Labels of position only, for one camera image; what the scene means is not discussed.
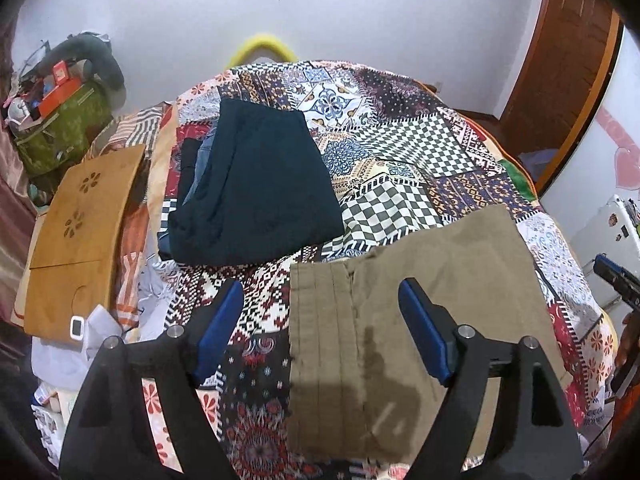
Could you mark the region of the person right hand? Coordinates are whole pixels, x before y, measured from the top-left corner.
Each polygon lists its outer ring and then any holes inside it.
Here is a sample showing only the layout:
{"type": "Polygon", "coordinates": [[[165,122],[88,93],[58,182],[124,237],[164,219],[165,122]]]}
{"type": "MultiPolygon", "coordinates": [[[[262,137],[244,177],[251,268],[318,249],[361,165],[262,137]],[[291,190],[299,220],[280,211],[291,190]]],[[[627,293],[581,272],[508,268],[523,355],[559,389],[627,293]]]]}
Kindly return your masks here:
{"type": "Polygon", "coordinates": [[[629,312],[623,319],[623,333],[615,357],[615,369],[619,370],[627,361],[628,354],[639,345],[639,313],[629,312]]]}

